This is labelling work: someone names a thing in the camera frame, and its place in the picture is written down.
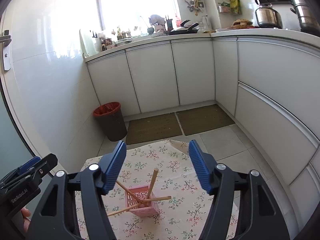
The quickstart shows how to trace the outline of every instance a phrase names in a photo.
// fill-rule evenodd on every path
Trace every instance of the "silver screw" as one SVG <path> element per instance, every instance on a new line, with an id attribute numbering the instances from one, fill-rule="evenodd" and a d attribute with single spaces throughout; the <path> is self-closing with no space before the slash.
<path id="1" fill-rule="evenodd" d="M 250 171 L 250 173 L 252 176 L 255 176 L 255 177 L 258 177 L 260 175 L 259 171 L 256 171 L 256 170 L 252 170 Z"/>
<path id="2" fill-rule="evenodd" d="M 95 170 L 97 170 L 99 168 L 99 165 L 98 164 L 91 164 L 90 166 L 89 166 L 89 170 L 90 171 L 95 171 Z"/>
<path id="3" fill-rule="evenodd" d="M 223 170 L 225 170 L 226 169 L 226 165 L 224 165 L 223 163 L 218 163 L 217 164 L 217 169 L 218 170 L 221 170 L 221 171 L 223 171 Z"/>
<path id="4" fill-rule="evenodd" d="M 57 177 L 62 177 L 64 175 L 64 171 L 58 171 L 56 175 Z"/>

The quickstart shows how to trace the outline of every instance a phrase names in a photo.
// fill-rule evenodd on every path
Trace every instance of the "floral tablecloth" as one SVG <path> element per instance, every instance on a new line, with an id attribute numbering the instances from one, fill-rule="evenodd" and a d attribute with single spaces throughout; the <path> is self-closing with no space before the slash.
<path id="1" fill-rule="evenodd" d="M 100 159 L 88 159 L 82 170 Z M 188 155 L 188 143 L 165 140 L 128 150 L 118 180 L 127 188 L 147 185 L 154 168 L 158 168 L 159 173 L 153 193 L 156 197 L 170 195 L 172 199 L 158 201 L 158 215 L 141 218 L 131 212 L 123 212 L 110 216 L 117 239 L 198 240 L 213 196 L 209 196 L 200 186 Z M 102 199 L 107 213 L 125 208 L 124 190 L 117 184 Z M 89 239 L 80 192 L 76 193 L 76 205 L 81 237 Z M 235 234 L 238 212 L 233 203 L 227 239 Z"/>

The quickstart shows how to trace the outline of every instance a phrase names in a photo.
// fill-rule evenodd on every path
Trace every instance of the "frying pan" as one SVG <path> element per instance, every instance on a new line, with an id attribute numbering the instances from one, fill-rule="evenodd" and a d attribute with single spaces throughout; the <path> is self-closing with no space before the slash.
<path id="1" fill-rule="evenodd" d="M 198 23 L 191 25 L 189 28 L 186 28 L 184 25 L 189 22 L 190 20 L 185 20 L 180 24 L 180 27 L 172 30 L 168 33 L 168 35 L 177 35 L 177 34 L 190 34 L 190 33 L 197 33 L 198 30 L 193 29 L 194 27 L 198 26 Z"/>

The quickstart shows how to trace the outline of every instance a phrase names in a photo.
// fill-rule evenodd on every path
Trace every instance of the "brown mat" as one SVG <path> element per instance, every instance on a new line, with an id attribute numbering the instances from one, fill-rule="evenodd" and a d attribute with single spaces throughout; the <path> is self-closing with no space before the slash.
<path id="1" fill-rule="evenodd" d="M 126 144 L 149 142 L 182 135 L 174 113 L 147 117 L 129 122 Z"/>
<path id="2" fill-rule="evenodd" d="M 217 129 L 235 123 L 218 105 L 177 112 L 185 135 Z"/>

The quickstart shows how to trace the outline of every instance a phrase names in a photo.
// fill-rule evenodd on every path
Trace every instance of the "wooden stick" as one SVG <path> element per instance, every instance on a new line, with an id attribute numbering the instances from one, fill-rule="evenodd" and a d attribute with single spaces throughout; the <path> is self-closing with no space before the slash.
<path id="1" fill-rule="evenodd" d="M 121 210 L 112 212 L 112 213 L 108 214 L 108 217 L 109 217 L 109 216 L 116 215 L 116 214 L 119 214 L 119 213 L 122 213 L 122 212 L 124 212 L 124 211 L 128 211 L 128 210 L 130 210 L 130 209 L 132 209 L 132 208 L 138 207 L 139 205 L 141 205 L 141 203 L 137 203 L 137 204 L 132 205 L 132 206 L 130 206 L 130 207 L 123 208 L 123 209 L 121 209 Z"/>
<path id="2" fill-rule="evenodd" d="M 148 198 L 148 199 L 144 199 L 143 201 L 151 202 L 151 201 L 160 201 L 160 200 L 168 200 L 168 199 L 171 199 L 171 196 Z"/>
<path id="3" fill-rule="evenodd" d="M 136 201 L 142 203 L 143 201 L 141 199 L 139 199 L 135 194 L 133 194 L 130 190 L 128 190 L 121 182 L 119 182 L 118 180 L 116 181 L 117 184 L 123 188 L 125 190 L 125 192 L 127 192 L 130 196 L 132 196 Z"/>
<path id="4" fill-rule="evenodd" d="M 158 169 L 158 168 L 155 168 L 155 169 L 153 170 L 153 175 L 152 175 L 152 179 L 151 179 L 151 182 L 150 182 L 150 186 L 149 186 L 149 190 L 148 190 L 148 194 L 147 194 L 147 197 L 146 197 L 146 198 L 150 198 L 150 195 L 151 195 L 153 186 L 154 186 L 154 184 L 155 184 L 155 182 L 156 182 L 156 178 L 157 178 L 158 172 L 159 172 L 159 169 Z"/>

